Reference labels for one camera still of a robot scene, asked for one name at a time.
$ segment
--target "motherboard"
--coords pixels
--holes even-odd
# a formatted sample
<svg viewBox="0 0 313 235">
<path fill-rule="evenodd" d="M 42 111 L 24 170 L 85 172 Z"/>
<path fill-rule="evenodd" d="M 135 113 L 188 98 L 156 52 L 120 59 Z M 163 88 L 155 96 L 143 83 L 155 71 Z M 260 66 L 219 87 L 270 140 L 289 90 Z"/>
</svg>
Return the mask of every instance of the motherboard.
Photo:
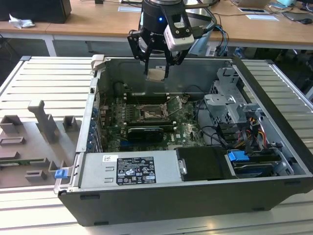
<svg viewBox="0 0 313 235">
<path fill-rule="evenodd" d="M 101 139 L 105 152 L 174 150 L 205 146 L 195 120 L 195 101 L 183 95 L 103 98 Z"/>
</svg>

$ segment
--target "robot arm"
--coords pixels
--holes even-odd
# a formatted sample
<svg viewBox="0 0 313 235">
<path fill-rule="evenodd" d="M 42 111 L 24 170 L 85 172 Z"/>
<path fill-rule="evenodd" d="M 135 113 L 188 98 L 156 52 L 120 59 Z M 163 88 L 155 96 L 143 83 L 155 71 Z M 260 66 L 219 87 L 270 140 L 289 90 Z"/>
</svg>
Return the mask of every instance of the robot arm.
<svg viewBox="0 0 313 235">
<path fill-rule="evenodd" d="M 200 26 L 192 27 L 186 9 L 212 4 L 185 5 L 182 0 L 143 0 L 143 26 L 139 31 L 131 30 L 127 38 L 134 58 L 145 63 L 145 75 L 152 53 L 165 54 L 164 78 L 168 76 L 170 66 L 183 62 L 195 39 L 209 31 Z"/>
</svg>

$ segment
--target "laptop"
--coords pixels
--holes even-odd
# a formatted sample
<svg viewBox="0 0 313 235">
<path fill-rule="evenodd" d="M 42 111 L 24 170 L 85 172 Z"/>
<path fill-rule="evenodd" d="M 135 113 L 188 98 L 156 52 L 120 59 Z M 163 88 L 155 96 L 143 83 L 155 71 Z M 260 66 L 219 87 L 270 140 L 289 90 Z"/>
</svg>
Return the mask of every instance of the laptop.
<svg viewBox="0 0 313 235">
<path fill-rule="evenodd" d="M 231 0 L 236 6 L 244 7 L 265 7 L 270 0 Z"/>
</svg>

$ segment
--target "paper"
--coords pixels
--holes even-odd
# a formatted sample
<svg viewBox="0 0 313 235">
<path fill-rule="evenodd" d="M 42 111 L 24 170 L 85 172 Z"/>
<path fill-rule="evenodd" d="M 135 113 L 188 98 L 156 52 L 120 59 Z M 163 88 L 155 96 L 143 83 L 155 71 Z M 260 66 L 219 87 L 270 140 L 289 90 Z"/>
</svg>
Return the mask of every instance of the paper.
<svg viewBox="0 0 313 235">
<path fill-rule="evenodd" d="M 141 12 L 141 7 L 120 6 L 118 11 L 121 12 Z"/>
<path fill-rule="evenodd" d="M 35 26 L 35 24 L 31 20 L 20 20 L 20 19 L 14 18 L 11 15 L 10 15 L 9 23 L 19 29 Z"/>
<path fill-rule="evenodd" d="M 279 21 L 274 16 L 265 16 L 265 15 L 247 15 L 250 20 L 263 20 L 263 21 Z"/>
</svg>

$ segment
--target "white sticker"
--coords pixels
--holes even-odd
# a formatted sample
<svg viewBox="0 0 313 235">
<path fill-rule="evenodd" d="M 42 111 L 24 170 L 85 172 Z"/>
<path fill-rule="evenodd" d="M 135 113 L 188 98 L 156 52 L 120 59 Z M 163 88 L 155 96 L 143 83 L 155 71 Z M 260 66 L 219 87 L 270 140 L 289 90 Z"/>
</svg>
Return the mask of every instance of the white sticker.
<svg viewBox="0 0 313 235">
<path fill-rule="evenodd" d="M 103 162 L 117 162 L 118 155 L 103 155 Z"/>
</svg>

